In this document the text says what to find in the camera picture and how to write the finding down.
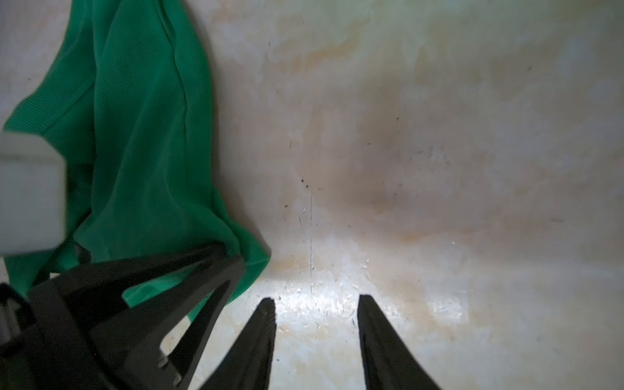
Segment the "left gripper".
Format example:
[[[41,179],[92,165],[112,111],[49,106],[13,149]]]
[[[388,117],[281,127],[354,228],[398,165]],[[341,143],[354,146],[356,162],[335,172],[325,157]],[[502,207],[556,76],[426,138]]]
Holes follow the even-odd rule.
[[[129,389],[114,378],[89,333],[124,310],[174,288],[205,260],[228,259],[221,244],[81,265],[33,288],[29,303],[1,284],[2,389]],[[163,339],[170,354],[201,309]]]

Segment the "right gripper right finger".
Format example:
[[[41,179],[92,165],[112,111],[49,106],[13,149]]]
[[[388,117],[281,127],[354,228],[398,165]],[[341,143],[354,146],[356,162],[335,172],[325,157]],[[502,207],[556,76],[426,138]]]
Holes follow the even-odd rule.
[[[440,389],[415,360],[372,296],[360,296],[357,311],[367,389]]]

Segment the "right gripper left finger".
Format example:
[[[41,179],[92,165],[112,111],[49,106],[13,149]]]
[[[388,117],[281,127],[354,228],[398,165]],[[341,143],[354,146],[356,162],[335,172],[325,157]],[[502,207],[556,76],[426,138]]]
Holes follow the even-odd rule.
[[[276,305],[273,299],[266,297],[200,389],[269,388],[275,340]]]

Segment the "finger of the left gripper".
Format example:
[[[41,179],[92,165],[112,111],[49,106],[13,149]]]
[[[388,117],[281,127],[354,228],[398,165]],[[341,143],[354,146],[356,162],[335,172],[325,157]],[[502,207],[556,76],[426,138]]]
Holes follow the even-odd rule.
[[[215,322],[245,273],[242,258],[205,260],[180,284],[89,333],[115,379],[129,389],[187,389]],[[170,354],[165,336],[199,307]]]

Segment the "green tank top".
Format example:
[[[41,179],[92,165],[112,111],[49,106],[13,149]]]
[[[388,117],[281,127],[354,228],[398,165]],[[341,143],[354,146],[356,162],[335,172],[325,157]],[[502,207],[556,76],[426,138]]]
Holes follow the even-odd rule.
[[[211,178],[213,91],[179,1],[75,1],[55,61],[4,128],[67,163],[66,240],[5,260],[21,295],[50,273],[221,243],[242,256],[242,295],[270,257],[232,219]]]

